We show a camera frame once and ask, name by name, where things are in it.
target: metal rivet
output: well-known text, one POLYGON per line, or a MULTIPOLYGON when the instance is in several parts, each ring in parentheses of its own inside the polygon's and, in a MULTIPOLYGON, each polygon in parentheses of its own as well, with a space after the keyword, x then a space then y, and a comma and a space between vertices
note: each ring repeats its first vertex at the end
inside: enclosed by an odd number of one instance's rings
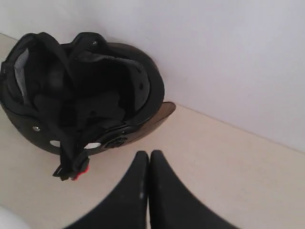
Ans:
POLYGON ((33 128, 33 130, 36 131, 36 132, 39 132, 39 131, 40 131, 40 128, 39 128, 38 126, 33 126, 32 128, 33 128))

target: floor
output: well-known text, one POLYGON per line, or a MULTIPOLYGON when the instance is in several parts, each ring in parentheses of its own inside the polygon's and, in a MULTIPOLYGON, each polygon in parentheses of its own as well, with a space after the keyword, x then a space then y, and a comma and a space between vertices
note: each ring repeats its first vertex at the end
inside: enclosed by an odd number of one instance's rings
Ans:
MULTIPOLYGON (((0 35, 0 60, 16 41, 0 35)), ((145 139, 91 157, 77 182, 53 178, 59 158, 27 142, 0 110, 0 204, 33 229, 61 229, 114 188, 138 150, 161 149, 183 183, 243 229, 305 228, 305 155, 178 106, 145 139)))

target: beige floor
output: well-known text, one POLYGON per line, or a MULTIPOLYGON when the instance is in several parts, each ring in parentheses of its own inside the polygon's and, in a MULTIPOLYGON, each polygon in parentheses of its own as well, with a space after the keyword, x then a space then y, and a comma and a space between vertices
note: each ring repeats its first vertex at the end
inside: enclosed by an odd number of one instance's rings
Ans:
MULTIPOLYGON (((3 60, 15 41, 0 36, 3 60)), ((183 107, 133 145, 91 157, 77 182, 51 175, 59 158, 32 146, 0 110, 0 204, 33 229, 75 221, 117 184, 136 151, 161 149, 185 185, 243 229, 305 228, 305 155, 183 107)))

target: white wall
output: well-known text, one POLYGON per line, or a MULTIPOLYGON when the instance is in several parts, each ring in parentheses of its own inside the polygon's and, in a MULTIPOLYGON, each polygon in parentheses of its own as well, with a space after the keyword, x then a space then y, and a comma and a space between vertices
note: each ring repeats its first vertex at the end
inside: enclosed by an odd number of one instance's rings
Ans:
POLYGON ((0 31, 81 31, 153 57, 186 107, 305 151, 303 0, 0 0, 0 31))

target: motorcycle helmet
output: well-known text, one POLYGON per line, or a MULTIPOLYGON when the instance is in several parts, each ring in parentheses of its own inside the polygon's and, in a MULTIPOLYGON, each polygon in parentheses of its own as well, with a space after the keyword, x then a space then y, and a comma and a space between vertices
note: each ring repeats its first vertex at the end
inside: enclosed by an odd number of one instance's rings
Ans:
POLYGON ((88 156, 136 141, 175 110, 152 59, 83 32, 67 44, 24 35, 1 65, 1 106, 31 143, 60 155, 53 176, 76 179, 88 156))

